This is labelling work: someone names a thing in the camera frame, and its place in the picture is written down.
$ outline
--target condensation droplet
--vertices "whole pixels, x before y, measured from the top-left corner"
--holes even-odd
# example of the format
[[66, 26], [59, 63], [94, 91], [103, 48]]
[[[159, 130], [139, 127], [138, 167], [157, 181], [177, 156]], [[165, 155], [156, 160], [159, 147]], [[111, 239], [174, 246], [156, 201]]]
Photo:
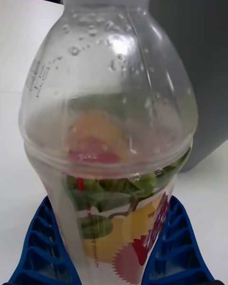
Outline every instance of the condensation droplet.
[[82, 17], [82, 18], [79, 19], [79, 22], [80, 23], [88, 23], [89, 19], [87, 17]]
[[152, 106], [151, 98], [147, 98], [144, 107], [146, 109], [150, 108]]
[[124, 15], [118, 14], [118, 18], [121, 19], [121, 20], [123, 20], [123, 19], [124, 19]]
[[105, 30], [109, 30], [113, 27], [114, 23], [112, 21], [107, 21], [104, 25]]
[[127, 25], [126, 28], [125, 28], [125, 31], [126, 32], [130, 32], [132, 30], [132, 27], [130, 25]]
[[110, 70], [113, 71], [113, 72], [116, 70], [114, 60], [111, 61], [109, 68], [110, 68]]
[[96, 22], [97, 23], [102, 23], [102, 22], [105, 22], [105, 19], [104, 18], [97, 18]]
[[103, 145], [102, 145], [102, 150], [103, 150], [103, 151], [108, 151], [108, 146], [107, 146], [106, 144], [103, 144]]
[[112, 43], [111, 43], [111, 41], [109, 39], [107, 39], [106, 43], [107, 43], [108, 47], [110, 47], [112, 45]]
[[124, 57], [123, 57], [122, 54], [118, 54], [118, 55], [117, 55], [117, 58], [118, 58], [120, 61], [122, 61]]
[[90, 37], [95, 37], [96, 34], [97, 34], [97, 30], [96, 29], [92, 29], [92, 30], [89, 31]]
[[149, 109], [149, 116], [150, 116], [151, 118], [153, 117], [153, 109], [152, 109], [152, 108]]
[[63, 30], [64, 30], [64, 33], [65, 34], [68, 34], [70, 31], [69, 31], [69, 25], [68, 24], [65, 24], [64, 26], [63, 26]]
[[113, 27], [113, 30], [114, 30], [115, 32], [119, 32], [119, 31], [120, 31], [120, 27], [117, 26], [117, 25], [115, 25], [115, 26]]
[[103, 41], [102, 40], [97, 40], [96, 42], [99, 46], [103, 44]]
[[161, 150], [160, 150], [160, 148], [156, 148], [156, 149], [153, 150], [153, 152], [154, 152], [155, 154], [159, 154], [159, 153], [161, 152]]
[[69, 53], [72, 55], [72, 56], [77, 56], [77, 55], [79, 55], [80, 54], [80, 49], [79, 48], [77, 48], [77, 47], [71, 47], [70, 49], [69, 49]]

